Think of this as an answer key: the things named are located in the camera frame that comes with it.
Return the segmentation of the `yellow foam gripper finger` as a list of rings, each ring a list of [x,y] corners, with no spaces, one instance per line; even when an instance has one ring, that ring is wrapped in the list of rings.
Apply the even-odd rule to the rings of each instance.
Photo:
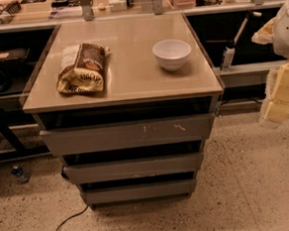
[[[262,119],[270,123],[282,123],[289,117],[289,61],[279,68],[271,69],[265,90]]]

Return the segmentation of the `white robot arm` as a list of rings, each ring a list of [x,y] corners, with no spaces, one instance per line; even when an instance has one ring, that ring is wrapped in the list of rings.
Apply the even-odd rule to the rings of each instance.
[[[277,55],[286,58],[278,69],[267,75],[265,99],[260,110],[260,122],[273,127],[289,117],[289,0],[278,11],[272,26],[272,46]]]

